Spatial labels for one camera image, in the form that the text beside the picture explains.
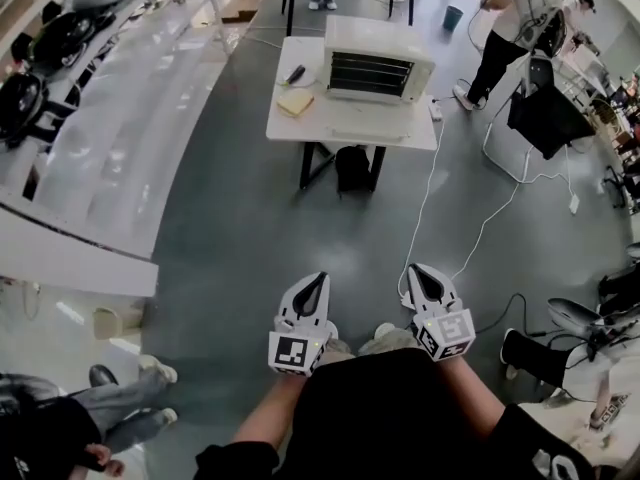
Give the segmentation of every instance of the blue trash can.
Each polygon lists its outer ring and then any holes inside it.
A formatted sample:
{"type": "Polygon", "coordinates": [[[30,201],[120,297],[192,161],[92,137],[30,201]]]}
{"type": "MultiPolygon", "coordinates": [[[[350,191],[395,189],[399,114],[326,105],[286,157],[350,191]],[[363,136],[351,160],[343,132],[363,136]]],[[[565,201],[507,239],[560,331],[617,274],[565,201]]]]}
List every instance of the blue trash can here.
{"type": "Polygon", "coordinates": [[[444,28],[448,32],[453,32],[460,22],[460,18],[462,18],[463,14],[464,13],[457,7],[454,7],[453,5],[447,6],[447,12],[444,13],[442,28],[444,28]]]}

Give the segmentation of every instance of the power strip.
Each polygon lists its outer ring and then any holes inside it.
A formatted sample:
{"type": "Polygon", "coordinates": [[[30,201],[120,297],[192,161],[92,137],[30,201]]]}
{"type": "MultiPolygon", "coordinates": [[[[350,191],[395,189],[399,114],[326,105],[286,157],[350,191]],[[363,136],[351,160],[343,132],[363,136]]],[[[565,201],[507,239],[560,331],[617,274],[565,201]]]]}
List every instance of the power strip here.
{"type": "Polygon", "coordinates": [[[434,122],[442,121],[442,109],[436,99],[429,95],[427,96],[427,101],[429,101],[429,113],[431,114],[431,119],[434,122]]]}

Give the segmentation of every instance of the black backpack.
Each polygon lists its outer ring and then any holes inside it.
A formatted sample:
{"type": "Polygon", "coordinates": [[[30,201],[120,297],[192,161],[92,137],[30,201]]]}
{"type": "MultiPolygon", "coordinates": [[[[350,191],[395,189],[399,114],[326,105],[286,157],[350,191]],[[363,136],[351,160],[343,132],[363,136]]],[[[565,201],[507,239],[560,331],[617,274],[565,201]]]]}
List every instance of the black backpack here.
{"type": "Polygon", "coordinates": [[[347,146],[336,153],[338,192],[368,189],[371,174],[367,152],[361,146],[347,146]]]}

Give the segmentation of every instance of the gray floor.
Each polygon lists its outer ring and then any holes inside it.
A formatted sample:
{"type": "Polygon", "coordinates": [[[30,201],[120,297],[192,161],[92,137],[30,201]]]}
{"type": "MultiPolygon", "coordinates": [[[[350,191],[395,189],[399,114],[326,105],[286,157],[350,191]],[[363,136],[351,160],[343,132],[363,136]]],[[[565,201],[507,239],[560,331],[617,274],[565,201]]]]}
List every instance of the gray floor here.
{"type": "MultiPolygon", "coordinates": [[[[338,13],[384,19],[384,1],[338,0],[338,13]]],[[[475,74],[479,57],[466,28],[477,2],[418,0],[415,26],[437,63],[429,92],[438,97],[449,96],[458,77],[471,80],[475,74]],[[440,28],[448,4],[465,11],[451,37],[440,28]]],[[[254,25],[283,26],[279,5],[265,2],[254,25]]],[[[404,22],[406,13],[406,3],[400,4],[394,20],[404,22]]],[[[297,1],[295,25],[322,28],[324,19],[306,10],[306,0],[297,1]]],[[[283,37],[281,30],[249,34],[276,43],[283,37]]],[[[370,196],[340,199],[333,170],[298,193],[301,148],[265,138],[278,56],[276,48],[247,39],[237,47],[194,131],[165,212],[155,255],[161,268],[157,305],[148,315],[143,346],[180,372],[166,403],[181,420],[148,445],[154,480],[188,478],[195,454],[224,443],[273,381],[266,366],[268,332],[283,291],[299,278],[329,272],[331,318],[353,347],[379,323],[404,326],[411,316],[400,306],[395,285],[433,153],[389,150],[370,196]]],[[[443,102],[447,127],[414,261],[454,273],[482,221],[509,198],[513,183],[488,164],[480,146],[486,123],[515,84],[515,75],[508,74],[486,110],[470,116],[454,100],[443,102]]],[[[505,116],[493,130],[495,154],[518,172],[527,143],[506,127],[505,116]]],[[[570,152],[581,199],[576,216],[568,210],[564,183],[542,180],[521,189],[487,226],[456,281],[477,327],[493,321],[520,291],[529,301],[530,329],[549,328],[547,298],[593,305],[596,280],[625,263],[628,220],[597,190],[603,158],[597,147],[584,155],[570,152]]],[[[544,162],[534,154],[530,175],[564,169],[564,155],[544,162]]],[[[505,401],[535,396],[532,379],[524,375],[506,385],[497,362],[504,329],[521,328],[521,322],[520,310],[514,310],[467,355],[505,401]]]]}

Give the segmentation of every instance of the trash bin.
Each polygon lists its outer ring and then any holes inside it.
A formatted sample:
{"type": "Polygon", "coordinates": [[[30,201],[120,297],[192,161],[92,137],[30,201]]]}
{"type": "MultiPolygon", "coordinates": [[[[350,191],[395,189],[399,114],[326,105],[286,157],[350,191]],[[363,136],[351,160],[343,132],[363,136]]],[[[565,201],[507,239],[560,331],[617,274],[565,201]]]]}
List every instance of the trash bin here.
{"type": "Polygon", "coordinates": [[[449,32],[453,32],[463,14],[464,13],[457,7],[454,7],[453,5],[447,6],[447,12],[444,13],[442,28],[449,32]]]}
{"type": "Polygon", "coordinates": [[[108,340],[140,332],[142,311],[130,309],[114,311],[98,308],[93,312],[93,335],[97,340],[108,340]]]}

